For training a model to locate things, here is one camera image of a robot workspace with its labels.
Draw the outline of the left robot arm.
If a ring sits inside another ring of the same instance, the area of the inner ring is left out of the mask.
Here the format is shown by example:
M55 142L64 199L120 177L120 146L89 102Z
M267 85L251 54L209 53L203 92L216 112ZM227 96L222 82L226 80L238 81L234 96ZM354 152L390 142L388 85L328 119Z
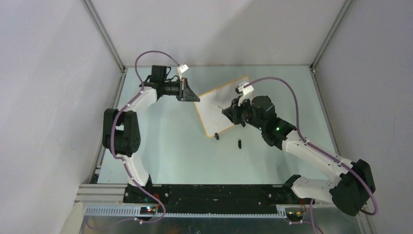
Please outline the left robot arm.
M186 64L177 67L177 79L168 78L171 68L154 65L151 74L141 83L137 94L120 109L108 108L104 112L102 145L115 159L122 161L129 183L136 186L135 197L142 203L152 201L154 190L146 185L150 175L137 151L141 144L138 114L162 96L173 96L182 102L199 102L183 73Z

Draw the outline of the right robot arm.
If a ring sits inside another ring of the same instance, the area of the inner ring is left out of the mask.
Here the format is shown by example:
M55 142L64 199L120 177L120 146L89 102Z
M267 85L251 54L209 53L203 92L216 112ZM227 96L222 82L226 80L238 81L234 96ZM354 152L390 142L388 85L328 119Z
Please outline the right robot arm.
M296 126L277 116L268 96L257 96L242 103L235 98L222 114L235 125L251 125L260 130L269 146L301 158L326 177L291 176L284 184L286 202L295 204L302 198L314 198L334 204L347 215L356 216L375 192L371 167L366 161L353 162L333 155L300 136Z

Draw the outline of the yellow framed whiteboard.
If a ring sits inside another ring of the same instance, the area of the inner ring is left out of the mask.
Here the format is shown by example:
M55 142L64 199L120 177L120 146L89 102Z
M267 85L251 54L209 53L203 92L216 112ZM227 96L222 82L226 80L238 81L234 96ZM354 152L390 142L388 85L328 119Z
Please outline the yellow framed whiteboard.
M195 108L203 127L204 133L208 138L214 138L214 134L234 127L222 111L213 107L211 104L221 106L223 109L231 105L231 101L238 97L235 88L239 83L250 82L248 76L244 76L212 89L200 95L200 102L195 103Z

